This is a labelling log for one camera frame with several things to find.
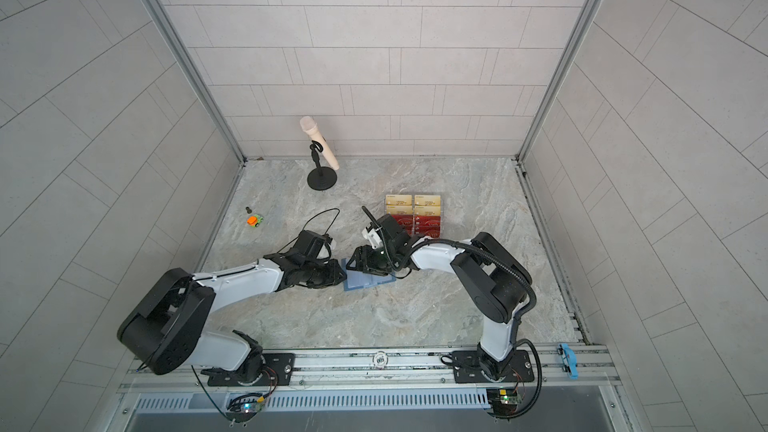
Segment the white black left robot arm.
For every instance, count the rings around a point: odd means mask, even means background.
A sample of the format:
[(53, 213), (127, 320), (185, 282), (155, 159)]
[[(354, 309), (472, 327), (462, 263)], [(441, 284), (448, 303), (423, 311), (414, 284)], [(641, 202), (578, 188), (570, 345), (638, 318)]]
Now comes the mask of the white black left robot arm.
[(327, 234), (303, 230), (287, 251), (244, 266), (195, 275), (170, 269), (122, 322), (117, 339), (156, 375), (190, 366), (228, 383), (253, 384), (266, 368), (263, 348), (241, 331), (207, 327), (209, 315), (259, 295), (344, 282), (332, 243)]

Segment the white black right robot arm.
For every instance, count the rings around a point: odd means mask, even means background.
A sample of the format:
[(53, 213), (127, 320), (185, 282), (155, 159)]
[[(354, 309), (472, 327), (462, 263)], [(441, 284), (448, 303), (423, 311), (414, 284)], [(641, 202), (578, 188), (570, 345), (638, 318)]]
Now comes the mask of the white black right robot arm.
[(454, 274), (483, 315), (483, 332), (469, 369), (486, 381), (532, 382), (531, 353), (517, 338), (522, 317), (537, 304), (529, 272), (491, 234), (465, 241), (409, 234), (386, 214), (364, 229), (344, 267), (376, 276), (398, 277), (403, 269)]

